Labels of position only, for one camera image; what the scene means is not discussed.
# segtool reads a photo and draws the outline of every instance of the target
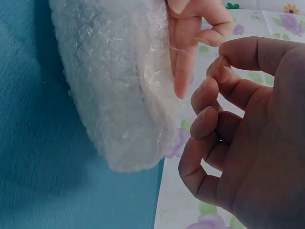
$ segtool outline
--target plastic packaging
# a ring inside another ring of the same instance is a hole
[[[164,0],[50,0],[71,95],[109,166],[155,166],[177,135]]]

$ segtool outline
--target palm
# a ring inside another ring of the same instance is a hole
[[[303,228],[293,219],[305,204],[300,198],[305,191],[300,182],[305,174],[305,46],[244,38],[219,52],[226,59],[211,65],[204,90],[192,97],[199,116],[191,128],[195,139],[180,162],[182,179],[199,199],[234,213],[251,229]],[[274,75],[274,88],[240,79],[223,67],[229,63]],[[221,111],[219,92],[245,110],[243,119]],[[222,176],[207,175],[201,157]]]

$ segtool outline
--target skin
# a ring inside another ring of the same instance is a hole
[[[222,44],[219,54],[192,96],[198,117],[180,176],[196,198],[248,229],[304,228],[305,45],[250,37]],[[274,87],[243,80],[230,66],[271,74]],[[219,93],[244,117],[223,111]],[[208,175],[202,159],[221,177]]]
[[[183,99],[191,82],[199,42],[219,46],[233,30],[233,18],[220,0],[167,0],[174,91]],[[213,27],[201,31],[202,17]]]

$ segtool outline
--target white patterned fabric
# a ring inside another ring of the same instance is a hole
[[[231,1],[232,4],[236,4],[237,2],[243,8],[272,10],[272,4],[267,3],[266,0]],[[301,6],[299,8],[300,13],[302,12],[301,9],[305,9],[303,0],[294,0],[291,2],[293,4],[298,3],[298,7]],[[232,10],[231,14],[234,17],[235,28],[231,39],[261,36],[305,42],[305,16],[283,13],[278,3],[277,6],[274,4],[274,11]],[[210,27],[206,21],[203,21],[203,29]],[[191,90],[188,98],[186,98],[187,100],[190,100],[192,92],[204,80],[206,69],[217,57],[217,48],[206,45],[199,46],[197,65]],[[243,78],[256,81],[266,86],[273,86],[274,77],[271,75],[263,72],[236,71]],[[240,109],[228,103],[222,97],[219,97],[219,103],[223,106],[224,110],[243,116],[243,112]],[[165,159],[154,229],[244,229],[244,226],[228,212],[221,208],[201,203],[195,199],[179,177],[177,169],[178,163],[184,145],[190,137],[190,120],[194,116],[191,108],[189,114],[189,117],[181,119],[181,125],[178,127],[179,136]],[[207,173],[220,176],[220,172],[207,164],[203,164],[203,167]]]

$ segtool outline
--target blue fabric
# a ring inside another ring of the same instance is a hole
[[[0,1],[0,229],[153,228],[162,163],[110,171],[62,73],[47,0]]]

